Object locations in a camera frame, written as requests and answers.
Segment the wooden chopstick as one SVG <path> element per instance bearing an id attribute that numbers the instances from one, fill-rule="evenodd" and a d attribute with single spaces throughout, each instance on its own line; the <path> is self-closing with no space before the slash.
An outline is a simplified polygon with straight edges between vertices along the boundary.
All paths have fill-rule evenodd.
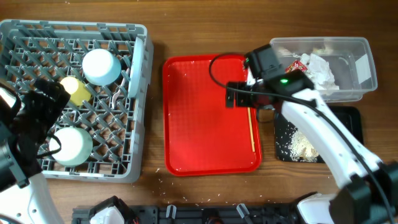
<path id="1" fill-rule="evenodd" d="M 255 152 L 256 148 L 255 148 L 254 135 L 253 135 L 253 129 L 252 129 L 251 109 L 248 107 L 247 111 L 248 111 L 249 133 L 250 133 L 250 138 L 251 138 L 251 149 L 252 149 L 252 152 Z"/>

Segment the yellow plastic cup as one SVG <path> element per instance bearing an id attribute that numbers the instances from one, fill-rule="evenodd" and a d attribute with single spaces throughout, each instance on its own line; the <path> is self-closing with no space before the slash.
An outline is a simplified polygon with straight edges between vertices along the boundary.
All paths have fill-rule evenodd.
<path id="1" fill-rule="evenodd" d="M 60 84 L 70 94 L 70 101 L 75 106 L 81 106 L 83 101 L 89 101 L 91 98 L 91 94 L 85 88 L 85 84 L 75 77 L 65 77 L 61 80 Z"/>

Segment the green bowl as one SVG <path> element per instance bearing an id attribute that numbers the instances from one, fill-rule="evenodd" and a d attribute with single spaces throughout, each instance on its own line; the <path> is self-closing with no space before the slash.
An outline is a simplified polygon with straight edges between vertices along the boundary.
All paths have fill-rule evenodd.
<path id="1" fill-rule="evenodd" d="M 89 132 L 81 128 L 59 129 L 55 136 L 61 142 L 61 150 L 52 157 L 61 165 L 74 167 L 84 163 L 91 154 L 93 140 Z"/>

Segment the red snack wrapper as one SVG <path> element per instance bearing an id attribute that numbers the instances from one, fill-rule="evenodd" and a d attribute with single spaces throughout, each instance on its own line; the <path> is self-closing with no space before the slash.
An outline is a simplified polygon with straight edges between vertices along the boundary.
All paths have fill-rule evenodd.
<path id="1" fill-rule="evenodd" d="M 289 73 L 294 70 L 300 70 L 302 72 L 306 72 L 308 68 L 299 60 L 295 60 L 293 63 L 291 63 L 286 69 L 285 72 Z"/>

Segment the light blue bowl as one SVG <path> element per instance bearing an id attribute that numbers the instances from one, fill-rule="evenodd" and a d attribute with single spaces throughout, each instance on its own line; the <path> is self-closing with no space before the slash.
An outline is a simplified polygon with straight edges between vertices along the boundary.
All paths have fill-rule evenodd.
<path id="1" fill-rule="evenodd" d="M 118 79 L 121 73 L 120 61 L 105 49 L 89 51 L 82 61 L 85 78 L 94 85 L 109 85 Z"/>

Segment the grey plastic dishwasher rack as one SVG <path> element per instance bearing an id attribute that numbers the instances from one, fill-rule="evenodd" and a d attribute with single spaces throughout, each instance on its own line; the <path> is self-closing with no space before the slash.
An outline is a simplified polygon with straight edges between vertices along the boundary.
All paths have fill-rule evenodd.
<path id="1" fill-rule="evenodd" d="M 144 41 L 139 91 L 128 98 L 129 76 L 136 38 Z M 91 50 L 105 49 L 121 63 L 119 78 L 106 86 L 91 84 L 83 73 L 83 57 Z M 90 92 L 81 106 L 66 105 L 51 127 L 81 128 L 93 140 L 90 157 L 75 167 L 59 164 L 53 157 L 39 161 L 48 179 L 93 182 L 135 182 L 141 173 L 144 145 L 144 109 L 152 74 L 154 46 L 142 24 L 100 22 L 4 20 L 1 22 L 1 77 L 21 95 L 36 79 L 60 81 L 75 77 Z M 116 108 L 111 99 L 121 85 Z"/>

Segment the white napkin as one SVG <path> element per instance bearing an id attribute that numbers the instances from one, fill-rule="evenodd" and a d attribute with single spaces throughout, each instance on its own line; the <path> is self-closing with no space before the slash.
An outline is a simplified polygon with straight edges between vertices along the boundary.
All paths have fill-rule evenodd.
<path id="1" fill-rule="evenodd" d="M 300 62 L 307 68 L 304 73 L 314 83 L 317 90 L 339 90 L 335 84 L 335 76 L 332 74 L 329 63 L 316 54 L 302 54 Z"/>

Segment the leftover rice food waste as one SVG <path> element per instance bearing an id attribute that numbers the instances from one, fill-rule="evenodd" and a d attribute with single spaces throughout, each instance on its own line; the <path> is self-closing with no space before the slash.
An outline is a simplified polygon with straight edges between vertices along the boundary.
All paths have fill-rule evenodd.
<path id="1" fill-rule="evenodd" d="M 312 146 L 310 141 L 305 137 L 303 132 L 296 130 L 291 135 L 289 144 L 290 157 L 293 161 L 301 162 L 317 162 L 319 153 Z"/>

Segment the light blue round plate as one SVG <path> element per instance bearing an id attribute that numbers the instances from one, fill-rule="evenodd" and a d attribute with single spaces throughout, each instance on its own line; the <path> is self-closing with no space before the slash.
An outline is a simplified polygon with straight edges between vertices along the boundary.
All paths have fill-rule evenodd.
<path id="1" fill-rule="evenodd" d="M 134 51 L 132 55 L 129 86 L 127 93 L 128 98 L 135 98 L 137 92 L 139 91 L 143 61 L 144 61 L 144 41 L 137 37 L 134 43 Z"/>

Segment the white plastic fork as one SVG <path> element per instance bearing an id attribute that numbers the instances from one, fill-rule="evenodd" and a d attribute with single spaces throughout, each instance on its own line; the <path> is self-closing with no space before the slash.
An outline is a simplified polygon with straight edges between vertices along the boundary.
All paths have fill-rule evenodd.
<path id="1" fill-rule="evenodd" d="M 122 79 L 122 82 L 121 82 L 121 85 L 119 86 L 117 92 L 112 96 L 112 99 L 111 99 L 111 106 L 112 106 L 112 109 L 115 109 L 115 108 L 116 108 L 117 99 L 118 99 L 119 95 L 120 95 L 121 92 L 122 92 L 122 91 L 121 91 L 121 88 L 124 87 L 125 84 L 126 84 L 126 79 L 123 78 L 123 79 Z"/>

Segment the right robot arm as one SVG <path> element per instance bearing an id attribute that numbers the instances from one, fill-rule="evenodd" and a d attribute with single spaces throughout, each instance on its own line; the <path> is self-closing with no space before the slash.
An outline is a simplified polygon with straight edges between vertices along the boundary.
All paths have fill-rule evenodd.
<path id="1" fill-rule="evenodd" d="M 296 69 L 286 72 L 270 45 L 244 56 L 252 75 L 228 82 L 226 104 L 273 106 L 319 153 L 339 188 L 337 194 L 312 194 L 296 206 L 304 223 L 395 223 L 397 163 L 385 164 L 361 144 L 333 114 L 313 82 Z"/>

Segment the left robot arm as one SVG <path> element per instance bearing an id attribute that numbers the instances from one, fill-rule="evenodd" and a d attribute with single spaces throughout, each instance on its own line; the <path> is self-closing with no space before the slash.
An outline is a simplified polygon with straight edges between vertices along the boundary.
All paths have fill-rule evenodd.
<path id="1" fill-rule="evenodd" d="M 34 90 L 19 96 L 1 80 L 1 221 L 62 223 L 39 160 L 60 149 L 39 153 L 49 132 L 69 102 L 58 82 L 37 79 Z"/>

